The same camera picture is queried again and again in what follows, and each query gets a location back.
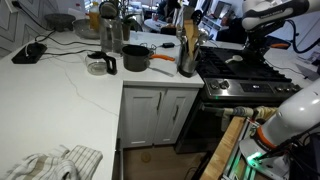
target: cabinet door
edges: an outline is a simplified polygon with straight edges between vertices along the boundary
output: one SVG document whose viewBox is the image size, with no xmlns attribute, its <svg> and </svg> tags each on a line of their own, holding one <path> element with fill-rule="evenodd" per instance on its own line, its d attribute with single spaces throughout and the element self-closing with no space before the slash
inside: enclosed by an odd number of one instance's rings
<svg viewBox="0 0 320 180">
<path fill-rule="evenodd" d="M 121 106 L 123 148 L 152 145 L 164 95 L 164 89 L 124 88 Z"/>
<path fill-rule="evenodd" d="M 174 144 L 198 89 L 169 89 L 162 105 L 154 144 Z"/>
</svg>

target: stove burner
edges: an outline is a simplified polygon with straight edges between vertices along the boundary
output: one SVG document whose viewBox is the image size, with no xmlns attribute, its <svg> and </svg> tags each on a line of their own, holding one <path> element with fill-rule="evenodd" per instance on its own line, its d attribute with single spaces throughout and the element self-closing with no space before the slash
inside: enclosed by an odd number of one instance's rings
<svg viewBox="0 0 320 180">
<path fill-rule="evenodd" d="M 291 82 L 279 71 L 256 59 L 246 58 L 240 50 L 201 47 L 202 55 L 197 72 L 202 78 L 228 78 L 256 81 Z M 243 61 L 226 64 L 233 55 L 240 55 Z"/>
</svg>

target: pot handle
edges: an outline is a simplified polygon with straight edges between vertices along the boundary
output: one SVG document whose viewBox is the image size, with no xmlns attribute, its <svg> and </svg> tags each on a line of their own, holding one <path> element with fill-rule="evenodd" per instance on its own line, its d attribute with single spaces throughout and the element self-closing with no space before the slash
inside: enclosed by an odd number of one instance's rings
<svg viewBox="0 0 320 180">
<path fill-rule="evenodd" d="M 116 62 L 116 59 L 114 57 L 111 57 L 111 56 L 108 56 L 108 55 L 105 55 L 103 57 L 103 59 L 107 63 L 107 72 L 109 74 L 112 74 L 112 75 L 117 74 L 117 62 Z"/>
</svg>

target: kitchen floor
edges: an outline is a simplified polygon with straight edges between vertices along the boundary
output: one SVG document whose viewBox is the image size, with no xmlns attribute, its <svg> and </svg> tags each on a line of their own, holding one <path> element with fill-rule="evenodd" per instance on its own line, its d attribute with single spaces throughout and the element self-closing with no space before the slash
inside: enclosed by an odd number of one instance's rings
<svg viewBox="0 0 320 180">
<path fill-rule="evenodd" d="M 198 167 L 205 155 L 177 155 L 172 146 L 129 149 L 124 150 L 123 154 L 125 180 L 191 179 L 196 170 L 193 167 Z"/>
</svg>

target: oven door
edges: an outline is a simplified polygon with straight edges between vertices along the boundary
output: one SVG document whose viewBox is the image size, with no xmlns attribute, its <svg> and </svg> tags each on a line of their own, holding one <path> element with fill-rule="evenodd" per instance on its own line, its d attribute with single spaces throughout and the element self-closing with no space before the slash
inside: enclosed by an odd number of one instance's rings
<svg viewBox="0 0 320 180">
<path fill-rule="evenodd" d="M 224 132 L 221 131 L 224 108 L 238 106 L 255 108 L 258 106 L 278 107 L 280 103 L 217 101 L 203 102 L 200 98 L 194 103 L 184 127 L 175 144 L 176 153 L 214 151 Z"/>
</svg>

